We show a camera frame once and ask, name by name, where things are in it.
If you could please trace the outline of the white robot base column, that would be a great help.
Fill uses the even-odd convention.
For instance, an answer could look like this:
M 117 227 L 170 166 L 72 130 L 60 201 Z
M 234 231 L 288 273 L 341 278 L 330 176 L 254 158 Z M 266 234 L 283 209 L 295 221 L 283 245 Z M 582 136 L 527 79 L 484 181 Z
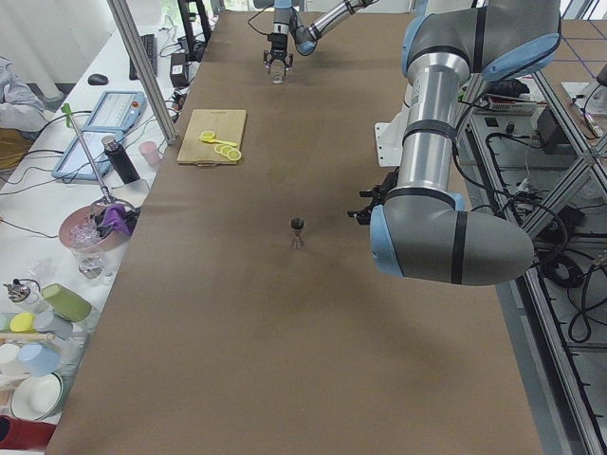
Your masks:
M 377 162 L 382 168 L 398 167 L 402 157 L 402 141 L 407 127 L 409 107 L 403 103 L 390 122 L 377 122 L 374 126 Z

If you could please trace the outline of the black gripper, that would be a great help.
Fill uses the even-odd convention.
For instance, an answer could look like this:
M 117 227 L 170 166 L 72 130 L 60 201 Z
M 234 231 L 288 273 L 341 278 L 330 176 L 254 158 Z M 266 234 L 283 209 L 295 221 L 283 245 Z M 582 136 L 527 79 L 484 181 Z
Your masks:
M 285 58 L 284 65 L 286 74 L 293 65 L 293 54 L 287 52 L 288 35 L 279 32 L 271 32 L 267 35 L 270 43 L 270 50 L 265 50 L 263 63 L 267 72 L 271 70 L 271 58 Z
M 364 209 L 358 212 L 358 223 L 360 225 L 369 225 L 373 208 L 383 205 L 387 193 L 396 186 L 397 170 L 393 170 L 386 174 L 384 180 L 380 184 L 375 184 L 372 189 L 359 191 L 361 198 L 370 198 L 371 202 Z

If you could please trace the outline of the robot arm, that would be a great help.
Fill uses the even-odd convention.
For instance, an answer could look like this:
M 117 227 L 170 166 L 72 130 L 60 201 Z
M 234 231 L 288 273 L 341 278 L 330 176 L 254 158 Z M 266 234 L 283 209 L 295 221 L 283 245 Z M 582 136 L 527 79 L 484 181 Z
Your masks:
M 292 37 L 296 51 L 302 56 L 312 54 L 317 42 L 343 20 L 366 9 L 374 1 L 340 1 L 335 7 L 306 25 L 293 1 L 271 1 L 274 8 L 273 29 L 267 35 L 270 49 L 264 51 L 264 66 L 275 83 L 282 83 L 287 70 L 293 65 L 293 54 L 288 51 L 288 38 Z
M 402 71 L 412 86 L 395 186 L 371 213 L 378 270 L 462 285 L 513 280 L 532 265 L 529 236 L 485 213 L 462 211 L 449 194 L 457 99 L 474 74 L 498 82 L 542 69 L 561 37 L 556 1 L 490 1 L 484 7 L 417 16 Z

